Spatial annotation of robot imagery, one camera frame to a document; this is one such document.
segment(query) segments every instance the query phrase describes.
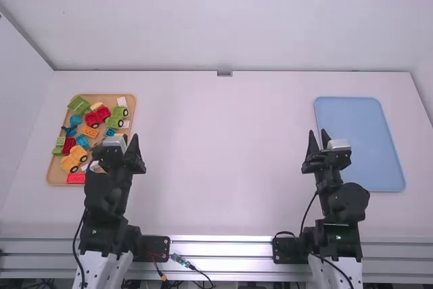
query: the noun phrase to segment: metal bracket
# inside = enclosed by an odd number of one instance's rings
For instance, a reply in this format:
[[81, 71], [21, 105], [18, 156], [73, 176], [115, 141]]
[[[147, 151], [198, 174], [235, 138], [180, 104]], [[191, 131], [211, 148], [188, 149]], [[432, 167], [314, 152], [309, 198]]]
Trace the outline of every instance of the metal bracket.
[[170, 257], [171, 240], [167, 236], [142, 236], [141, 254], [134, 259], [134, 262], [167, 262]]
[[300, 239], [295, 237], [277, 237], [272, 240], [272, 259], [275, 264], [308, 264], [308, 259], [301, 251]]

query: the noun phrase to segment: white label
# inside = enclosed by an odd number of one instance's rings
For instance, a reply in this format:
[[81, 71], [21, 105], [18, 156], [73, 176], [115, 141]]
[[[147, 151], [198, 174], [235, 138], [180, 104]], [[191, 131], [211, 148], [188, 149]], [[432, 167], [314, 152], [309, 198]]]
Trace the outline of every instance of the white label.
[[130, 123], [130, 120], [124, 120], [123, 126], [121, 126], [119, 129], [129, 129], [129, 123]]
[[125, 108], [128, 108], [128, 105], [127, 105], [127, 99], [124, 98], [124, 96], [119, 97], [119, 98], [117, 99], [117, 105], [119, 105], [119, 106], [124, 106]]
[[[99, 162], [98, 160], [92, 162], [92, 165], [90, 165], [90, 170], [91, 170], [91, 171], [94, 172], [95, 169], [99, 166], [99, 165], [97, 164], [98, 162]], [[81, 170], [82, 170], [82, 171], [85, 171], [85, 170], [87, 169], [88, 166], [89, 166], [89, 164], [83, 165], [83, 166], [81, 167]]]

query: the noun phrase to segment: metal extrusion bar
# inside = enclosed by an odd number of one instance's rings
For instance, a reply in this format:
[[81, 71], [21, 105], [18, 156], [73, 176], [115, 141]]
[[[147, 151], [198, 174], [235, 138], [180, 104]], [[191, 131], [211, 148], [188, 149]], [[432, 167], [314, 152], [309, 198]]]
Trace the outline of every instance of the metal extrusion bar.
[[[188, 259], [215, 281], [311, 282], [308, 265], [276, 265], [270, 236], [170, 236], [170, 253]], [[0, 238], [0, 277], [73, 278], [72, 238]], [[370, 239], [362, 243], [363, 281], [433, 284], [433, 242]], [[169, 261], [170, 280], [203, 280]], [[133, 263], [129, 279], [158, 280], [152, 263]]]

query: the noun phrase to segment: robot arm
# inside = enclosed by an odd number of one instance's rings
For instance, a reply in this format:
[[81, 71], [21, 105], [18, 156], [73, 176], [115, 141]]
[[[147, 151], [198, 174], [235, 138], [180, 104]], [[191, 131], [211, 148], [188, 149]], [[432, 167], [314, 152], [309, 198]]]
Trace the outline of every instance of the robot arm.
[[323, 129], [321, 138], [322, 150], [310, 131], [301, 171], [315, 175], [324, 218], [316, 220], [314, 227], [301, 229], [299, 238], [274, 238], [274, 262], [308, 263], [319, 289], [362, 289], [358, 222], [365, 219], [370, 195], [359, 184], [341, 179], [340, 171], [351, 164], [347, 142], [332, 140]]
[[93, 160], [98, 160], [106, 173], [86, 171], [85, 211], [73, 288], [118, 289], [141, 252], [140, 228], [128, 225], [123, 217], [133, 175], [146, 172], [138, 136], [133, 136], [128, 147], [126, 135], [104, 140], [93, 149]]

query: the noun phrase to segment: connector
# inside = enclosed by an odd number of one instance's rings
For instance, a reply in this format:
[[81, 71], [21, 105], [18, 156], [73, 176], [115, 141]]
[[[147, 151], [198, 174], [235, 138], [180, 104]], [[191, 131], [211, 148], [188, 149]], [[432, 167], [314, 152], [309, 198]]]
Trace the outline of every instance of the connector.
[[194, 267], [188, 260], [184, 259], [180, 255], [177, 255], [176, 253], [171, 254], [170, 258], [173, 261], [178, 262], [182, 266], [186, 267], [187, 269], [194, 270], [194, 271], [196, 270], [196, 267]]

